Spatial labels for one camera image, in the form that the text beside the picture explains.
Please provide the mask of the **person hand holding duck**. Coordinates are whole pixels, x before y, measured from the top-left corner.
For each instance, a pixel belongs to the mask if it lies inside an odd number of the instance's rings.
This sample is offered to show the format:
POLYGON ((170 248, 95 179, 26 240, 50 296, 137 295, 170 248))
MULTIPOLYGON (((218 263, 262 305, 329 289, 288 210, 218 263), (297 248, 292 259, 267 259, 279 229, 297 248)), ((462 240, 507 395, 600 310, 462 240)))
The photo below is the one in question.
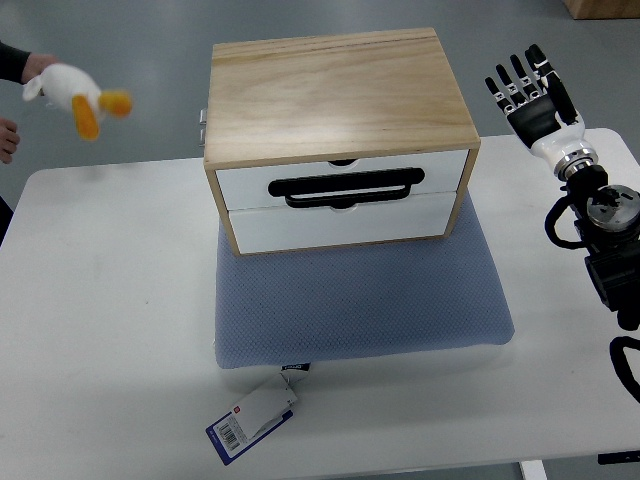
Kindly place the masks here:
POLYGON ((30 53, 22 71, 22 84, 26 85, 34 77, 41 75, 47 67, 59 62, 59 58, 52 54, 30 53))

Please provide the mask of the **person second hand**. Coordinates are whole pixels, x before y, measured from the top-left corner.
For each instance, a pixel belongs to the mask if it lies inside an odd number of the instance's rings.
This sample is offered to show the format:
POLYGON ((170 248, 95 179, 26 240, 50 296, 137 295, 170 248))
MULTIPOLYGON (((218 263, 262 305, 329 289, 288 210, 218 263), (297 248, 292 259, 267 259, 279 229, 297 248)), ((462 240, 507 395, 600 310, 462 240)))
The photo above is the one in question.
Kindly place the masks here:
POLYGON ((20 136, 17 124, 4 117, 0 118, 0 159, 3 164, 10 164, 18 149, 20 136))

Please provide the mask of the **dark sleeved person forearm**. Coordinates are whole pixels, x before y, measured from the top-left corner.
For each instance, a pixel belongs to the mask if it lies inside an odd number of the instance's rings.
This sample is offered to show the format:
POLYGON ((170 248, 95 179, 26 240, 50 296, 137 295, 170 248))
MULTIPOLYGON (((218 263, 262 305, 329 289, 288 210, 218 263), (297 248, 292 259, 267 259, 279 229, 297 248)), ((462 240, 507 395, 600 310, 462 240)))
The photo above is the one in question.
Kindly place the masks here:
POLYGON ((23 72, 31 53, 0 43, 0 79, 23 84, 23 72))

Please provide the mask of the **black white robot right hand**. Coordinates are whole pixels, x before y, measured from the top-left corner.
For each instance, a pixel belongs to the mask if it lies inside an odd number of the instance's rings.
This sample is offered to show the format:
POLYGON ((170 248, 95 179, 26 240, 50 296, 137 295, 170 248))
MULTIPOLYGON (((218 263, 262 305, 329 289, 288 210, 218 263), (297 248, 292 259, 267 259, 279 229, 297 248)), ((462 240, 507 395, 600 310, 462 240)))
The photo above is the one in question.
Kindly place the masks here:
POLYGON ((594 147, 585 140, 585 123, 557 70, 533 44, 524 53, 529 65, 510 56, 515 78, 498 64, 499 77, 485 79, 497 107, 531 155, 547 162, 563 182, 578 170, 598 163, 594 147))

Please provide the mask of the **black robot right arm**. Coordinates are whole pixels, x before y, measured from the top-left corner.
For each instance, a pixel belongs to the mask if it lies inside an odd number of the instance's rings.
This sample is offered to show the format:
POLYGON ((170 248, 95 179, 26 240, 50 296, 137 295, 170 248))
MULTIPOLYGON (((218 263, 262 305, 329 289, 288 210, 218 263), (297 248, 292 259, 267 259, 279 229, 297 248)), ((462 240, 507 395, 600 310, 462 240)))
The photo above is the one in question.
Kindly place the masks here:
POLYGON ((611 184, 606 170, 589 158, 560 175, 565 195, 544 221, 548 239, 556 246, 586 249, 585 267, 600 301, 617 315, 626 331, 639 328, 639 192, 611 184), (556 223, 567 210, 575 215, 579 239, 562 239, 556 223))

